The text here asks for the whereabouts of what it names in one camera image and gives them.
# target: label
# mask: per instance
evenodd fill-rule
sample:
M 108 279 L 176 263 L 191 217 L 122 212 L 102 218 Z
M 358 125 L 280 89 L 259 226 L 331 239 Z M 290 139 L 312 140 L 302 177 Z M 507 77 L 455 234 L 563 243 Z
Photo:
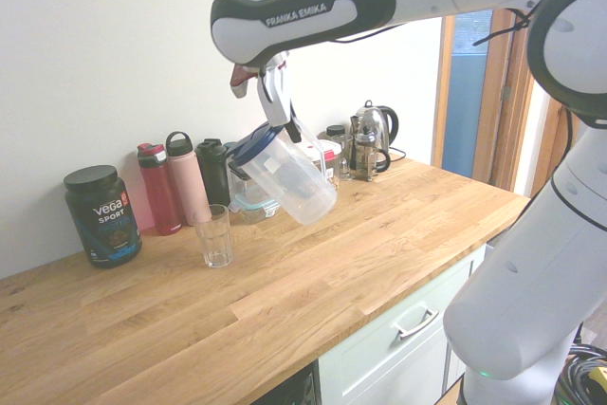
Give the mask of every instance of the label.
M 141 239 L 126 192 L 101 204 L 70 206 L 83 246 L 94 263 L 110 263 L 140 249 Z
M 281 26 L 282 24 L 289 24 L 294 21 L 299 21 L 301 19 L 327 13 L 331 11 L 331 8 L 331 5 L 327 6 L 326 3 L 320 2 L 319 4 L 310 5 L 302 9 L 293 9 L 291 11 L 285 11 L 284 13 L 277 14 L 276 16 L 266 18 L 264 22 L 266 23 L 266 26 L 268 28 L 275 28 L 277 26 Z
M 264 162 L 264 166 L 271 174 L 274 174 L 281 167 L 281 163 L 271 156 Z

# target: cabinet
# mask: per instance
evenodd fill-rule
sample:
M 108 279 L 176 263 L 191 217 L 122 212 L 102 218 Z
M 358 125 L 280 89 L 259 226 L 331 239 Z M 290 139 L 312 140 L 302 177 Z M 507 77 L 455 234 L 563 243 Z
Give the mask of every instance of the cabinet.
M 482 246 L 322 355 L 322 404 L 433 405 L 461 369 L 443 313 L 484 256 Z

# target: protein powder tub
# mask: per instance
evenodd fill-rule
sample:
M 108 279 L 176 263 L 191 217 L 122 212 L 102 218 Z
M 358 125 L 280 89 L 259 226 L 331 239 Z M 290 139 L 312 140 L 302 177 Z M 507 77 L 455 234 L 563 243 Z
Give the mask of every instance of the protein powder tub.
M 135 258 L 141 238 L 116 168 L 84 168 L 64 179 L 65 201 L 93 266 L 110 268 Z

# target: drawer handle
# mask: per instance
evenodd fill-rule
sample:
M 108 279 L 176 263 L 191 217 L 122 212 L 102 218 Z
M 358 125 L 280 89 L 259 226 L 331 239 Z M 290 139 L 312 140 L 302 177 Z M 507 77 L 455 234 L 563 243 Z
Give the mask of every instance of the drawer handle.
M 440 313 L 440 310 L 430 310 L 429 308 L 427 308 L 426 313 L 424 314 L 424 317 L 428 317 L 428 318 L 426 318 L 426 320 L 424 320 L 423 322 L 421 322 L 420 324 L 418 324 L 416 327 L 414 327 L 413 329 L 411 329 L 409 331 L 400 327 L 400 324 L 395 323 L 395 328 L 398 329 L 398 336 L 400 337 L 400 339 L 402 341 L 404 341 L 405 339 L 409 338 L 410 336 L 417 334 L 425 327 L 428 327 L 428 325 L 431 322 L 436 320 L 436 317 L 438 316 L 439 313 Z

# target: pink water bottle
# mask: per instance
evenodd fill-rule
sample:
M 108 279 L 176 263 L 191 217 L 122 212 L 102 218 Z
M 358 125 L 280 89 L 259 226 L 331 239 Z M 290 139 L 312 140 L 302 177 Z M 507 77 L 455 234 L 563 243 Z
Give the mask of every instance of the pink water bottle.
M 137 159 L 145 182 L 156 232 L 168 236 L 181 229 L 181 207 L 171 182 L 167 153 L 162 144 L 137 146 Z
M 173 140 L 175 135 L 183 135 L 184 139 Z M 190 137 L 183 132 L 172 132 L 166 145 L 169 166 L 188 225 L 193 226 L 196 212 L 201 220 L 210 220 L 209 199 Z

